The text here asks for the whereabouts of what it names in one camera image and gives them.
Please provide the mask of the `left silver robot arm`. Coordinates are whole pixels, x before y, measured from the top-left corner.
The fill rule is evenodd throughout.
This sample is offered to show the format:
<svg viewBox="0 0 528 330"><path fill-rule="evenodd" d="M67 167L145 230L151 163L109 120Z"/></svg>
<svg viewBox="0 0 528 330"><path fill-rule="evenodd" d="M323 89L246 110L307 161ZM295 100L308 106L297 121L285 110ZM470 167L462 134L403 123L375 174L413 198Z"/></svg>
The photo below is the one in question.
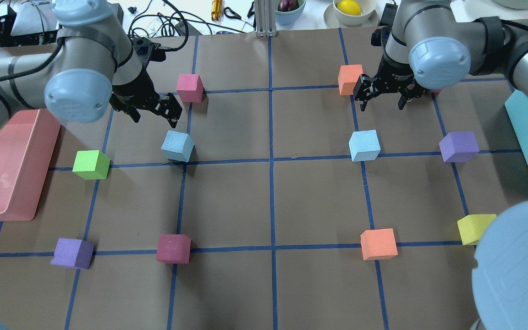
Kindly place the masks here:
<svg viewBox="0 0 528 330"><path fill-rule="evenodd" d="M139 56L106 0L54 0L60 23L47 54L0 58L0 131L19 111L48 109L57 119L90 123L109 107L139 122L146 110L176 127L182 105L157 94Z"/></svg>

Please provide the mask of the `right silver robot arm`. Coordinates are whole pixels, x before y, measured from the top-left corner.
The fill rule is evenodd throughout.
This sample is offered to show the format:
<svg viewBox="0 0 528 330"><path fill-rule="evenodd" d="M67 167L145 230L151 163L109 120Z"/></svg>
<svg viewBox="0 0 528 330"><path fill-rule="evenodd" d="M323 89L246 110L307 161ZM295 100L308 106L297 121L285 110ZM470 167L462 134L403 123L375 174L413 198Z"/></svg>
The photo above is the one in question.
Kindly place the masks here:
<svg viewBox="0 0 528 330"><path fill-rule="evenodd" d="M497 16L457 22L448 0L402 0L393 23L373 45L383 57L374 77L353 90L364 110L381 94L399 93L399 109L426 90L450 87L466 75L503 74L528 100L528 23ZM503 211L475 249L472 292L476 326L528 330L528 201Z"/></svg>

